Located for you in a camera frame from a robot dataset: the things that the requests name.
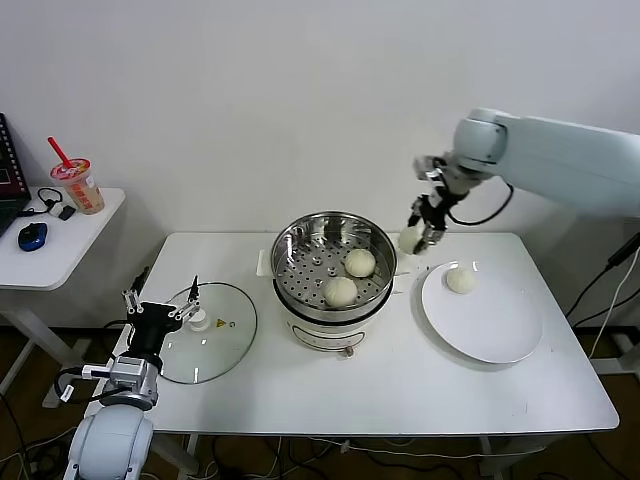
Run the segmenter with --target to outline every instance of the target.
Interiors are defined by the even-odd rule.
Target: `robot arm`
[[[420,157],[414,170],[432,193],[413,204],[425,224],[413,253],[437,243],[455,204],[482,181],[505,182],[600,216],[640,216],[640,136],[476,109],[460,121],[451,152]]]
[[[110,366],[84,365],[83,379],[106,378],[100,403],[105,407],[80,423],[69,449],[64,480],[136,480],[146,461],[153,424],[144,412],[158,401],[156,380],[162,370],[164,338],[200,311],[198,277],[182,307],[140,302],[144,275],[123,292],[127,320],[134,330],[129,349]],[[61,395],[68,400],[73,388]]]

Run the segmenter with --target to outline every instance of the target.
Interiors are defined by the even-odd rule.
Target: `white wall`
[[[56,325],[118,315],[117,291],[168,232],[276,231],[329,208],[400,228],[421,191],[412,157],[446,149],[475,106],[640,133],[631,0],[5,0],[0,11],[0,110],[32,183],[56,161],[54,135],[128,195],[67,285],[26,295]],[[458,215],[482,217],[505,193],[492,180]],[[521,191],[483,229],[521,234],[562,303],[624,236],[619,222],[576,222]]]

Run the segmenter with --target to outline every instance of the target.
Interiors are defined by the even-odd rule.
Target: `perforated steamer tray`
[[[347,254],[357,248],[370,251],[376,259],[369,277],[352,277],[345,270]],[[296,220],[280,233],[271,251],[276,288],[288,306],[306,317],[329,322],[357,320],[375,309],[387,298],[396,264],[395,249],[382,229],[343,212],[321,212]],[[339,276],[355,282],[358,296],[353,305],[330,307],[322,289]]]

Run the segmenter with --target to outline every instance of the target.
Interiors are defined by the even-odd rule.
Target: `floor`
[[[115,344],[116,334],[109,333],[106,337],[108,345]],[[70,344],[78,338],[77,334],[63,334],[62,337]],[[585,348],[593,341],[592,336],[583,336],[581,342]],[[17,357],[25,338],[12,329],[0,329],[0,378],[2,378],[13,360]],[[611,342],[605,341],[599,347],[597,355],[609,355],[615,347]],[[96,340],[92,342],[86,355],[87,361],[104,362],[106,353]],[[10,403],[25,442],[55,436],[65,430],[74,427],[82,419],[84,407],[82,405],[64,405],[55,410],[43,409],[40,406],[42,398],[49,388],[49,382],[55,375],[58,366],[44,352],[35,349],[21,374],[17,377],[7,392],[7,400]],[[640,478],[640,385],[633,376],[604,377],[603,383],[611,396],[620,414],[620,427],[612,432],[592,435],[592,441],[598,446],[602,454],[627,478]],[[89,382],[77,382],[75,394],[88,395],[92,391]],[[180,435],[172,436],[176,442],[185,442]],[[292,449],[293,458],[301,462],[312,456],[322,455],[322,458],[310,463],[318,471],[299,468],[287,478],[300,480],[304,478],[325,479],[352,479],[352,478],[376,478],[376,479],[414,479],[429,478],[433,480],[478,479],[479,473],[476,460],[441,460],[398,457],[385,454],[367,456],[354,450],[340,453],[338,447],[326,450],[326,444],[312,442],[308,439],[283,439],[281,458],[283,471],[288,470],[294,464],[288,455]],[[269,472],[274,462],[272,451],[278,445],[278,438],[254,438],[254,437],[212,437],[201,438],[198,443],[196,456],[199,458],[202,468],[199,477],[205,476],[204,468],[211,462],[212,447],[215,444],[215,452],[218,465],[222,465],[223,478],[251,478],[241,474],[264,475]],[[475,439],[419,439],[408,447],[395,447],[382,439],[366,439],[359,441],[359,445],[383,450],[408,451],[414,453],[437,452],[453,455],[462,455],[479,451],[478,441]],[[14,453],[19,447],[18,437],[7,410],[0,406],[0,459]],[[44,458],[42,468],[47,469],[55,460]],[[402,463],[414,469],[429,469],[438,467],[432,471],[418,471],[406,467],[381,466],[377,463]],[[0,463],[0,480],[16,480],[19,476],[19,462],[13,459],[2,470]],[[207,474],[216,470],[213,465]],[[176,477],[177,471],[165,463],[157,455],[150,453],[145,465],[145,472],[159,477],[160,480],[170,480]],[[275,468],[274,478],[278,478],[278,468]],[[33,480],[50,480],[61,478],[59,475],[33,475]],[[620,479],[599,458],[589,445],[584,435],[576,435],[564,438],[546,451],[530,456],[518,463],[511,472],[505,472],[505,480],[554,480],[568,478],[578,479]]]

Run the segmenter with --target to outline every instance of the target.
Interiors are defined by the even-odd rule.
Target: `blue computer mouse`
[[[46,223],[30,223],[18,234],[18,246],[25,252],[33,252],[44,245],[47,238]]]

